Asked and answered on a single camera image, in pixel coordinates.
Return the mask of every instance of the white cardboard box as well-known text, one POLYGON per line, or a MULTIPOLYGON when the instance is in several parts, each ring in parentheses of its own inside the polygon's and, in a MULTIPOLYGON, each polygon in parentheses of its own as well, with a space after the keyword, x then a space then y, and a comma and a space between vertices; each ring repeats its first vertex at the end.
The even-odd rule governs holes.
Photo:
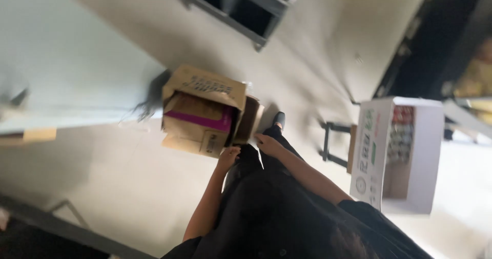
POLYGON ((395 97, 361 103, 350 194, 383 213, 430 214, 443 131, 440 101, 395 97), (391 168, 386 154, 395 105, 414 106, 414 135, 409 163, 391 168))

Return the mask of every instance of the person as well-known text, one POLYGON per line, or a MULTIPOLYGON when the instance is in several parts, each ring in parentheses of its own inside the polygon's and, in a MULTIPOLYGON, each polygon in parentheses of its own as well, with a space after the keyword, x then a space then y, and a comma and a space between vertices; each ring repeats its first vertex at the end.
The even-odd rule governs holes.
POLYGON ((430 258, 371 205, 309 166, 284 128, 279 112, 255 135, 263 168, 253 146, 225 149, 182 243, 163 259, 430 258))

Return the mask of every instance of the gray floor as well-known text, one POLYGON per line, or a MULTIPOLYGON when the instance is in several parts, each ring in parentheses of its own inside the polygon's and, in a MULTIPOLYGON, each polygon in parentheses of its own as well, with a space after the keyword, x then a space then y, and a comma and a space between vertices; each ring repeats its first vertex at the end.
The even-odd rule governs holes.
MULTIPOLYGON (((78 1, 166 67, 188 63, 251 82, 270 111, 286 112, 284 135, 292 146, 345 191, 350 176, 317 154, 324 134, 316 119, 355 122, 358 108, 350 98, 372 96, 421 2, 298 0, 258 54, 245 37, 178 0, 78 1)), ((267 115, 263 126, 268 121, 267 115)), ((158 120, 60 130, 54 142, 0 150, 2 188, 41 207, 69 198, 94 231, 162 256, 180 242, 216 162, 164 149, 162 138, 158 120)), ((346 137, 335 136, 333 145, 346 157, 346 137)), ((440 197, 452 204, 445 192, 453 187, 441 184, 440 197)), ((393 219, 436 257, 468 258, 482 242, 469 228, 477 215, 461 212, 460 218, 441 210, 426 219, 393 219)))

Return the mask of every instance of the black shoe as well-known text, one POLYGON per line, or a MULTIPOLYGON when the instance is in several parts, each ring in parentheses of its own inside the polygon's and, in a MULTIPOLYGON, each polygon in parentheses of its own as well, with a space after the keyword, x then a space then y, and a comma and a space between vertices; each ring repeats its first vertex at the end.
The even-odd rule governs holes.
POLYGON ((285 129, 285 113, 278 112, 274 117, 274 122, 272 123, 272 126, 276 126, 275 123, 280 123, 282 125, 281 130, 283 131, 283 129, 285 129))

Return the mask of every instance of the black shirt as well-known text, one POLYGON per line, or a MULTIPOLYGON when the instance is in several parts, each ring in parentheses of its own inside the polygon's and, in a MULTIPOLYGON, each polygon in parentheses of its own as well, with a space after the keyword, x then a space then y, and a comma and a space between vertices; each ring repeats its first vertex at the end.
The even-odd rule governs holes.
POLYGON ((357 242, 381 259, 430 258, 369 204, 335 206, 285 173, 262 170, 227 189, 214 230, 163 258, 345 258, 340 249, 357 242))

